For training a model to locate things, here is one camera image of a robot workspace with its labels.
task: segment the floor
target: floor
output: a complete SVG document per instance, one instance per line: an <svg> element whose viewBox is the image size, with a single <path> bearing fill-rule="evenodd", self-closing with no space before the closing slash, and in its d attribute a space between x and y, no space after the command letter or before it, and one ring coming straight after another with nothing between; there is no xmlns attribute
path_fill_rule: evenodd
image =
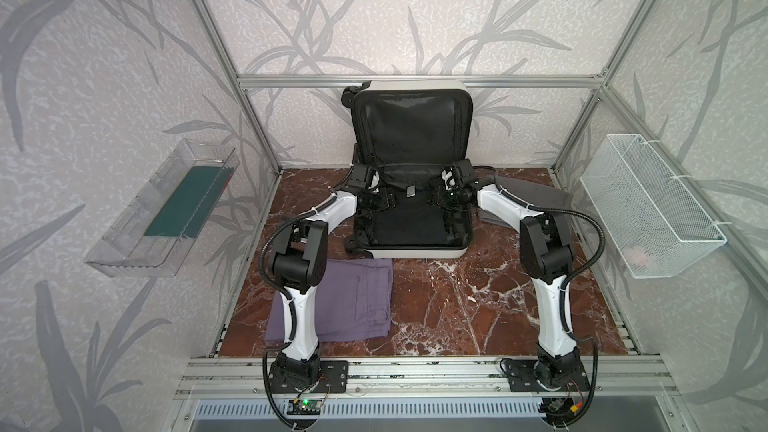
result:
<svg viewBox="0 0 768 432"><path fill-rule="evenodd" d="M285 170L262 240L281 216L320 203L345 173L345 169ZM499 175L552 185L545 168L503 168ZM329 237L329 258L349 258L342 241L351 234L348 219ZM577 248L584 263L584 253ZM536 297L518 260L514 230L481 222L475 212L474 239L462 257L397 259L394 266L389 336L321 343L322 356L536 354ZM261 355L273 295L252 264L226 330L222 357ZM627 353L591 272L571 283L571 314L576 333L597 337L602 354ZM591 353L589 342L580 347L582 354Z"/></svg>

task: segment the leaf patterned wallpaper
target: leaf patterned wallpaper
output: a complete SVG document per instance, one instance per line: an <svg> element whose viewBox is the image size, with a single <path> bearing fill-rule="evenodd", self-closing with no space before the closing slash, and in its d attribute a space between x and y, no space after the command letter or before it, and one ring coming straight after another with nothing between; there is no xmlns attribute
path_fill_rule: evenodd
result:
<svg viewBox="0 0 768 432"><path fill-rule="evenodd" d="M0 430L158 430L274 183L187 0L2 0ZM90 247L181 138L240 168L175 278Z"/></svg>
<svg viewBox="0 0 768 432"><path fill-rule="evenodd" d="M611 86L766 257L768 0L663 0ZM558 177L578 178L606 133L590 120ZM592 246L596 237L589 237ZM636 280L611 246L600 264L645 352L664 356L703 432L765 429L768 307L722 251L673 278Z"/></svg>
<svg viewBox="0 0 768 432"><path fill-rule="evenodd" d="M206 2L240 74L594 74L639 0ZM474 91L485 110L473 122L469 157L506 166L551 164L546 158L556 155L587 94ZM339 96L338 90L250 91L286 166L349 163L354 139Z"/></svg>

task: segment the gray cloth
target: gray cloth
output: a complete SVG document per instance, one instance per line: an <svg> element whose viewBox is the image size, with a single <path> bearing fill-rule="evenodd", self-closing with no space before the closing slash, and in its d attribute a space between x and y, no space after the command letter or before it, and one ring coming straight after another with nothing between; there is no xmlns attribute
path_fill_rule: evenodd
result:
<svg viewBox="0 0 768 432"><path fill-rule="evenodd" d="M385 337L392 323L392 260L329 260L315 292L315 330L322 342ZM283 341L283 301L276 292L264 339Z"/></svg>
<svg viewBox="0 0 768 432"><path fill-rule="evenodd" d="M571 194L565 190L512 177L497 177L497 181L500 186L509 190L509 193L522 198L526 202L530 202L534 206L552 208L571 207ZM480 210L480 220L498 226L509 227L509 224L499 217L482 209Z"/></svg>

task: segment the purple folded cloth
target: purple folded cloth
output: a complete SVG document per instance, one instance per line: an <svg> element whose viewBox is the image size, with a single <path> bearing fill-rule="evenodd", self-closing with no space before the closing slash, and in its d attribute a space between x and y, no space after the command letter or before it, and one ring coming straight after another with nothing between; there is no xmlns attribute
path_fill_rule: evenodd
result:
<svg viewBox="0 0 768 432"><path fill-rule="evenodd" d="M329 260L315 292L315 330L321 342L385 337L392 324L392 260ZM283 341L283 301L275 292L264 339Z"/></svg>

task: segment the white wire basket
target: white wire basket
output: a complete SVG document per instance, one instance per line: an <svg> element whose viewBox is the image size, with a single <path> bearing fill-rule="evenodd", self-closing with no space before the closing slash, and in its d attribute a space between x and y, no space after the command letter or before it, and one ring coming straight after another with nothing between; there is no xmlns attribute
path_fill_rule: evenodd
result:
<svg viewBox="0 0 768 432"><path fill-rule="evenodd" d="M680 177L638 134L606 136L581 183L635 278L672 277L726 243Z"/></svg>

